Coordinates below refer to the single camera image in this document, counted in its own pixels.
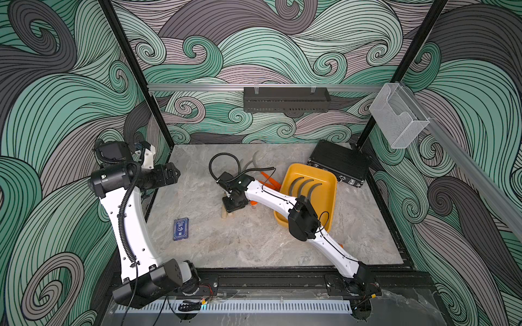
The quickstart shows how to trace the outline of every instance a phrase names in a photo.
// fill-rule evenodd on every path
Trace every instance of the white vented strip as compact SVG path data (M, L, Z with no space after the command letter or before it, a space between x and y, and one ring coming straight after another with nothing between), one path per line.
M142 309L129 308L128 313L159 313L164 299L158 299ZM182 300L169 300L176 313ZM115 313L124 313L126 306L118 305ZM162 313L172 313L165 303ZM349 301L320 299L215 299L193 313L352 313Z

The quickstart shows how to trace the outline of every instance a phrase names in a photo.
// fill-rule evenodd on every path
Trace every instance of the orange tray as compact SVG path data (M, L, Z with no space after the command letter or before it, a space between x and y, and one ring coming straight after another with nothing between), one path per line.
M292 189L293 193L289 194L288 191L290 185L299 177L303 177L303 179L295 183ZM288 167L287 174L284 176L284 181L281 185L281 193L296 197L300 186L308 179L313 179L313 181L307 182L303 186L301 194L308 196L308 192L313 185L317 183L322 184L314 189L310 202L312 203L317 216L320 216L320 214L325 211L328 212L330 219L328 219L328 214L324 213L323 216L321 216L321 225L324 225L328 220L328 223L325 225L325 230L326 232L330 232L331 223L334 219L335 196L337 194L337 178L332 172L305 164L294 163ZM288 220L283 217L283 215L274 211L274 217L279 225L288 228Z

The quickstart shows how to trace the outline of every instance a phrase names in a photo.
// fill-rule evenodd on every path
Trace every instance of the wall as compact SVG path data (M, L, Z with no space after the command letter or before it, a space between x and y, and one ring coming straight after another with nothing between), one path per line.
M0 57L1 324L93 324L119 265L94 140L168 148L97 0L0 2Z
M149 83L382 84L391 79L431 2L113 0L113 5ZM243 112L240 92L155 94L177 143L355 141L374 95L333 95L330 112L285 116Z
M522 2L442 14L404 81L508 198L520 193ZM522 244L426 130L392 150L370 136L373 176L416 268L456 325L522 321Z

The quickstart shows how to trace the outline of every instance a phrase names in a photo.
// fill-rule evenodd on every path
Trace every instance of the blue card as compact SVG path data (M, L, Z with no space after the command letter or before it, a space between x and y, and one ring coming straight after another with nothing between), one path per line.
M174 221L174 241L188 238L188 218Z

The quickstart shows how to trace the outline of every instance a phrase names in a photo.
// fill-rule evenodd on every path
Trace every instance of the gray marble floor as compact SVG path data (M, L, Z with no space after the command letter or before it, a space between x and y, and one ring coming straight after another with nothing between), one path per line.
M260 166L275 166L280 183L292 163L305 163L315 144L178 145L171 162L181 171L177 184L160 188L147 223L161 257L189 259L196 267L258 267L331 265L312 245L293 238L277 224L273 211L258 204L221 217L223 190L208 172L210 158L229 152L243 160L255 151ZM214 173L237 173L234 159L221 156ZM261 174L251 173L259 180ZM189 238L173 240L176 219L189 219ZM367 264L402 263L392 236L367 185L355 188L339 183L331 236L347 252Z

